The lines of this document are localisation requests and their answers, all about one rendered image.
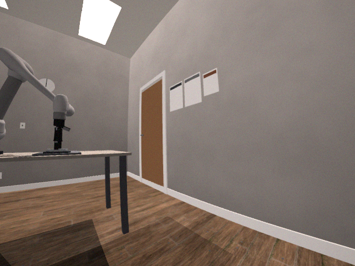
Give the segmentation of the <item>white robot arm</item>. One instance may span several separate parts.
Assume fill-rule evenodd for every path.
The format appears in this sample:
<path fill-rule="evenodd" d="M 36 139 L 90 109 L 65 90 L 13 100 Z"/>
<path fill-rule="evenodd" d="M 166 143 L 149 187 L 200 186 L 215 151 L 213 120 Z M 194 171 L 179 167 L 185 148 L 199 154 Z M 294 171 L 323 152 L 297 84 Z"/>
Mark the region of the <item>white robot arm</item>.
<path fill-rule="evenodd" d="M 53 119 L 66 120 L 74 114 L 73 107 L 65 95 L 54 95 L 35 76 L 32 67 L 21 57 L 7 48 L 0 48 L 0 60 L 8 68 L 8 78 L 0 89 L 0 139 L 6 134 L 3 120 L 12 100 L 22 83 L 28 81 L 53 102 Z"/>

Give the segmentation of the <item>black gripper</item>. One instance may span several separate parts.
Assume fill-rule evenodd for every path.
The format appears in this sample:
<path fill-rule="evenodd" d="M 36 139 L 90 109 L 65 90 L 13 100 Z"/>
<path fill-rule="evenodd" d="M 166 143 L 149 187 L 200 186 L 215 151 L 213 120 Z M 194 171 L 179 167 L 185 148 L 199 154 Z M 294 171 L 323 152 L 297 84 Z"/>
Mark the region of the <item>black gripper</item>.
<path fill-rule="evenodd" d="M 54 119 L 54 150 L 58 150 L 62 148 L 62 126 L 64 126 L 65 120 L 62 119 Z M 61 132 L 60 132 L 61 131 Z"/>

